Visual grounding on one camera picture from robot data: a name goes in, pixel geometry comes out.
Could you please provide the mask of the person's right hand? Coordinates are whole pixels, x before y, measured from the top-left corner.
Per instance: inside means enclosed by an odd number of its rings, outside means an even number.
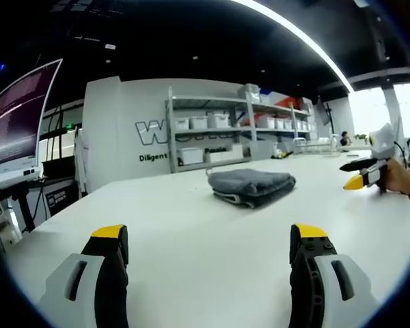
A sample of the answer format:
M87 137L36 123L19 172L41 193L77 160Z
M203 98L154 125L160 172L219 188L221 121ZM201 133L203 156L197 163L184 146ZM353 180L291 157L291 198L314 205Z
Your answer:
M397 191L410 197L410 171L397 160L390 159L387 162L385 185L390 191Z

